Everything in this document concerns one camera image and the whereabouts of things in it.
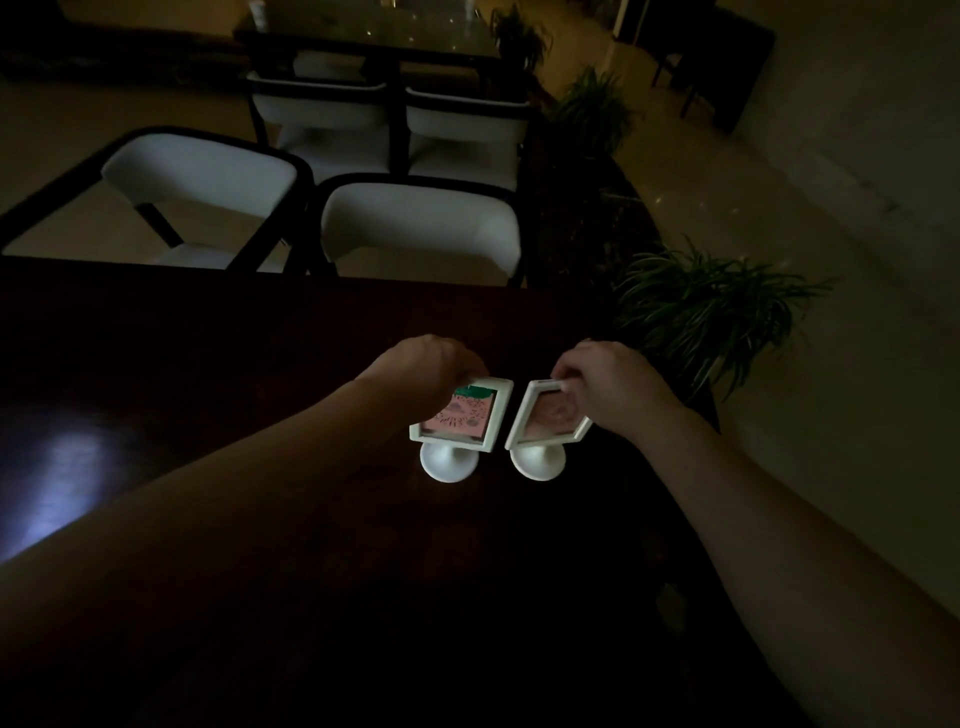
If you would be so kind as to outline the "person's right hand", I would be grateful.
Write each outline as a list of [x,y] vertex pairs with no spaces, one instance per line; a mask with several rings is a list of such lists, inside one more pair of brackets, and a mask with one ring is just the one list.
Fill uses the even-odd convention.
[[688,417],[687,408],[636,350],[617,342],[584,340],[566,353],[593,353],[589,394],[585,401],[576,401],[582,413],[637,447]]

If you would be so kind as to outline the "person's left hand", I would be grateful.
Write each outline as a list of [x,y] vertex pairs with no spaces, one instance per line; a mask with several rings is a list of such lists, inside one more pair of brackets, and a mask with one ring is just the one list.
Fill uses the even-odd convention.
[[444,383],[445,351],[471,349],[435,334],[407,338],[382,353],[354,382],[370,393],[390,418],[412,426],[439,413],[454,395]]

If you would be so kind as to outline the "white stand frame green-pink picture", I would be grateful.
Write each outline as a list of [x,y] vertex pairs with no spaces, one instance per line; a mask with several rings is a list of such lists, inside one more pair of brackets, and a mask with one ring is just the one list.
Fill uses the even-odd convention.
[[410,425],[427,476],[456,483],[474,473],[479,455],[491,453],[498,441],[513,388],[509,379],[474,378],[432,418]]

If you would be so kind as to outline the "white stand frame pink picture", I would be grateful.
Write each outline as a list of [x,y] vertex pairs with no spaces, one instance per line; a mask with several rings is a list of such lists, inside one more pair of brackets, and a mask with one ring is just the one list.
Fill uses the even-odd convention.
[[531,380],[505,449],[523,477],[539,482],[555,480],[567,465],[565,445],[581,442],[593,424],[558,380]]

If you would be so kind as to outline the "person's right forearm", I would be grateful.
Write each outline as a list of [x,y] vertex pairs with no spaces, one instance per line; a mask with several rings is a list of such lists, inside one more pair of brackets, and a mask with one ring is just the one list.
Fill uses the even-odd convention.
[[684,408],[625,428],[822,728],[960,728],[960,620]]

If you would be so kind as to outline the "person's left forearm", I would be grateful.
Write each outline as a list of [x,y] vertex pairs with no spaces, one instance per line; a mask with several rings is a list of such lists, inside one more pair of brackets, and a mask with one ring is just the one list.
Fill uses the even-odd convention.
[[418,409],[358,377],[0,564],[0,727],[122,722]]

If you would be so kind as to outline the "large green potted plant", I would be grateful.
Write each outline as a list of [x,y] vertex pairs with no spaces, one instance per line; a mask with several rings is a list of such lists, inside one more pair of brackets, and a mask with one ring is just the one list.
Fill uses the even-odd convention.
[[726,383],[727,400],[766,351],[781,349],[837,279],[685,249],[637,253],[615,288],[613,328],[691,399]]

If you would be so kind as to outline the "medium green potted plant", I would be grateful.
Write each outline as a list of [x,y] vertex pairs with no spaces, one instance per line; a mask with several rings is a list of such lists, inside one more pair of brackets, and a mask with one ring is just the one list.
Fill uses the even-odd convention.
[[618,151],[633,129],[635,117],[617,74],[585,65],[548,119],[557,137],[575,154],[600,159]]

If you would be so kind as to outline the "small dark potted plant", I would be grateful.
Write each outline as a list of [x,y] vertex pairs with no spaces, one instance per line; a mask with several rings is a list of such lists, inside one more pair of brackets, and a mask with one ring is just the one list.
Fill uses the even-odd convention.
[[533,73],[552,50],[546,26],[530,22],[517,3],[493,8],[488,27],[501,60],[514,70]]

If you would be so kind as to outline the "dark chair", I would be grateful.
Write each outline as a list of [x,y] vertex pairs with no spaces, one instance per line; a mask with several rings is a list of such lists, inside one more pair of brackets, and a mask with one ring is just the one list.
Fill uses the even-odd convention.
[[679,117],[701,99],[712,125],[726,135],[736,128],[775,43],[774,30],[716,0],[666,0],[663,33],[654,41],[655,86],[666,70],[670,87],[686,91]]

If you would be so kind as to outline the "dark glass-top dining table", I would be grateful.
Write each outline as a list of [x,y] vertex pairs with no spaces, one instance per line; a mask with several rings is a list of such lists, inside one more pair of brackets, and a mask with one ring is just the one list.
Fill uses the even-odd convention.
[[476,0],[249,0],[232,38],[256,64],[303,51],[482,71],[502,61]]

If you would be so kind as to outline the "white chair with black frame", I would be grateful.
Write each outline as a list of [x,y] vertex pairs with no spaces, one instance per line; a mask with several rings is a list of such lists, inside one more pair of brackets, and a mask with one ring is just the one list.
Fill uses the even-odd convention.
[[515,191],[432,176],[349,173],[321,182],[303,217],[303,261],[294,268],[342,277],[363,250],[442,254],[486,261],[520,288],[526,276],[526,214]]
[[316,185],[392,172],[388,84],[268,79],[250,71],[243,85],[257,142],[305,161]]
[[[246,273],[308,273],[304,228],[316,191],[299,156],[201,129],[134,129],[94,151],[0,214],[0,257],[19,237],[101,183],[123,197],[167,251],[153,263],[174,268]],[[157,204],[193,202],[244,213],[262,222],[234,254],[190,244]]]
[[530,103],[404,91],[408,173],[516,192]]

